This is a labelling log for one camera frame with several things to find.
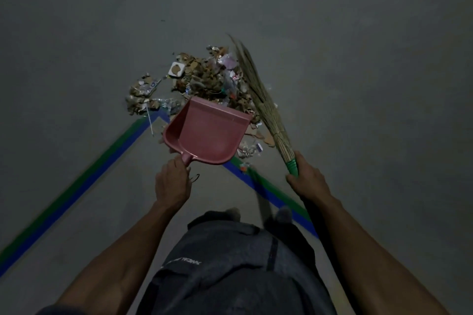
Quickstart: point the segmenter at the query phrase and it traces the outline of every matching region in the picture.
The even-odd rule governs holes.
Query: straw broom
[[[297,169],[296,159],[294,151],[292,150],[289,137],[286,129],[282,124],[279,112],[272,101],[271,96],[261,82],[256,66],[254,65],[253,59],[251,58],[250,52],[239,40],[234,39],[228,35],[235,45],[236,56],[240,64],[240,68],[243,71],[243,77],[248,83],[249,91],[253,103],[258,110],[260,117],[266,127],[268,128],[271,136],[274,139],[274,143],[282,159],[286,163],[286,167],[291,175],[298,176],[299,172]]]

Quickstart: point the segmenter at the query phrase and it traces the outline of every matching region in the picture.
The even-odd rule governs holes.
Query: black pants
[[[231,221],[232,217],[226,212],[208,211],[187,225],[191,229],[197,224],[209,221]],[[282,241],[300,260],[320,279],[316,268],[316,254],[300,230],[291,223],[276,222],[270,217],[264,222],[264,229]]]

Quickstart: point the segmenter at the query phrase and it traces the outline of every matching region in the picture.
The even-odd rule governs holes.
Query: person's left hand
[[[167,210],[177,212],[191,195],[192,182],[181,155],[166,163],[156,175],[156,203]]]

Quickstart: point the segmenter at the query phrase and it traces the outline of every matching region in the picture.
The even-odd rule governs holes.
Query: trash pile
[[[243,80],[243,72],[236,57],[227,47],[208,46],[207,50],[210,54],[207,58],[180,53],[171,64],[168,74],[161,79],[154,79],[149,74],[142,76],[130,87],[126,97],[129,114],[149,115],[149,110],[163,108],[172,119],[190,97],[198,96],[252,115],[245,135],[252,136],[254,142],[241,142],[237,150],[239,158],[249,158],[261,153],[263,147],[256,143],[257,140],[263,140],[268,146],[274,147],[271,135],[268,133],[264,136],[258,130],[258,126],[262,124],[260,116],[248,92],[248,85]],[[168,78],[173,80],[172,91],[180,95],[167,99],[152,98],[157,86]]]

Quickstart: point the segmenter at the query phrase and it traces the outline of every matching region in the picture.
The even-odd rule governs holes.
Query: red dustpan
[[[194,96],[166,127],[163,139],[182,154],[186,166],[194,160],[221,165],[237,151],[251,118]]]

